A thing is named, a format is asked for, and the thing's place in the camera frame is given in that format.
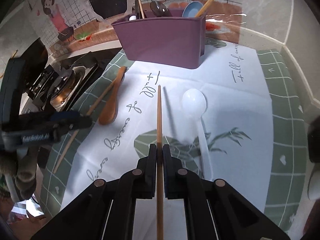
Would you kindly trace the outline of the brown wooden spoon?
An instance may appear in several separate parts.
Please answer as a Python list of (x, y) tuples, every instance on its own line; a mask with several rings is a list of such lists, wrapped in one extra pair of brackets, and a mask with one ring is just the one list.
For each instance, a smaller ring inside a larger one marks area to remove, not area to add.
[(99, 116), (99, 124), (101, 125), (108, 125), (110, 124), (115, 116), (116, 116), (116, 110), (117, 110), (117, 95), (118, 95), (118, 90), (121, 85), (122, 78), (124, 77), (126, 71), (126, 67), (122, 66), (118, 70), (116, 79), (114, 80), (114, 84), (112, 87), (112, 93), (110, 97), (108, 98), (103, 110), (100, 113)]

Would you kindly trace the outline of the white plastic spoon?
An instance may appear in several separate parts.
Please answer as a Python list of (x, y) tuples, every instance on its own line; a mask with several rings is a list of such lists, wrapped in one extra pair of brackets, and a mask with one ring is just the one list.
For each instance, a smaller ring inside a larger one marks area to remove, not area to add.
[(212, 180), (212, 162), (210, 160), (207, 139), (202, 124), (202, 116), (207, 108), (206, 98), (200, 90), (195, 88), (189, 89), (183, 94), (182, 108), (185, 115), (193, 120), (197, 128), (204, 178), (205, 180)]

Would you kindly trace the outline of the small white head metal spoon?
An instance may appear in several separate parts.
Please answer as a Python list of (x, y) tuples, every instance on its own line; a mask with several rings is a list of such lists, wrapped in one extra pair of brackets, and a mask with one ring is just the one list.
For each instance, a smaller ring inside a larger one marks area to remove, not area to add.
[(129, 20), (130, 21), (134, 21), (134, 20), (136, 20), (137, 18), (136, 18), (136, 16), (135, 15), (133, 15), (133, 16), (130, 16), (130, 18), (129, 18)]

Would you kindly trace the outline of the dark metal spoon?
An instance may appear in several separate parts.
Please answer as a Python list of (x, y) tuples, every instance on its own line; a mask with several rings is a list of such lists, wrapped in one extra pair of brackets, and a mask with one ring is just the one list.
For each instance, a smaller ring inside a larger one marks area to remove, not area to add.
[(150, 3), (150, 9), (156, 17), (171, 17), (171, 12), (160, 1), (152, 1)]

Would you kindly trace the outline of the light blue plastic spoon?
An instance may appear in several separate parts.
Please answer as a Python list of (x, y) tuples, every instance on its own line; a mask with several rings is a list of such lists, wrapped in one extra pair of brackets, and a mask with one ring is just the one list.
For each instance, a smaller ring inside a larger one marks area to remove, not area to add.
[(203, 7), (203, 4), (201, 2), (193, 1), (185, 7), (182, 13), (182, 17), (184, 18), (195, 17), (202, 7)]

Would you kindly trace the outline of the black gas stove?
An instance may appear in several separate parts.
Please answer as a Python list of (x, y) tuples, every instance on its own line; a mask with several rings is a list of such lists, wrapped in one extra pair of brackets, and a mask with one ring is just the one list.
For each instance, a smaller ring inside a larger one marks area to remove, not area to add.
[(93, 52), (54, 61), (23, 94), (20, 113), (42, 112), (50, 103), (57, 111), (70, 110), (102, 73)]

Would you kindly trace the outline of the green white checked table mat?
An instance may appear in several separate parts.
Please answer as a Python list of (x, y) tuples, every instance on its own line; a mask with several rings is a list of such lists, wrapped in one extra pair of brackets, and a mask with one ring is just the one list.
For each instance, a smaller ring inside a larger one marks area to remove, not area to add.
[(163, 142), (172, 155), (204, 178), (197, 128), (182, 108), (183, 94), (198, 89), (207, 103), (202, 124), (212, 180), (226, 180), (289, 231), (303, 192), (308, 148), (300, 100), (277, 49), (257, 51), (209, 39), (200, 66), (192, 70), (133, 62), (120, 51), (73, 109), (87, 113), (122, 66), (126, 71), (114, 120), (108, 125), (98, 121), (111, 89), (93, 111), (93, 125), (79, 131), (56, 174), (53, 168), (71, 135), (52, 148), (39, 199), (48, 217), (57, 215), (93, 180), (117, 179), (147, 155), (156, 141), (160, 85)]

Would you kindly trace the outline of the white salt shaker teal lid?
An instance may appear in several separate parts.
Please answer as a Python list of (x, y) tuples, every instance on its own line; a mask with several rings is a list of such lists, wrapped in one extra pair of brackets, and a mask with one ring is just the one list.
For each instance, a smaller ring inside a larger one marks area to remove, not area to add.
[(320, 197), (320, 168), (316, 163), (311, 172), (308, 184), (308, 198), (310, 200), (318, 200)]

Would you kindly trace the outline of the dark soy sauce bottle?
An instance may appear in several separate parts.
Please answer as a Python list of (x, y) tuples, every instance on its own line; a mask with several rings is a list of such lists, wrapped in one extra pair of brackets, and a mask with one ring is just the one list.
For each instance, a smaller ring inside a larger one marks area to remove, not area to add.
[(308, 130), (309, 158), (312, 163), (320, 163), (320, 120), (314, 120)]

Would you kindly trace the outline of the purple plastic utensil holder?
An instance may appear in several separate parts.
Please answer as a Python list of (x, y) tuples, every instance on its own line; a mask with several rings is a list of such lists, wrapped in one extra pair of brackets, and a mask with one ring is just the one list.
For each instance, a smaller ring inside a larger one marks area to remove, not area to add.
[(183, 9), (170, 9), (171, 17), (156, 17), (146, 11), (145, 19), (129, 15), (112, 23), (131, 61), (144, 61), (196, 69), (204, 55), (206, 17), (182, 17)]

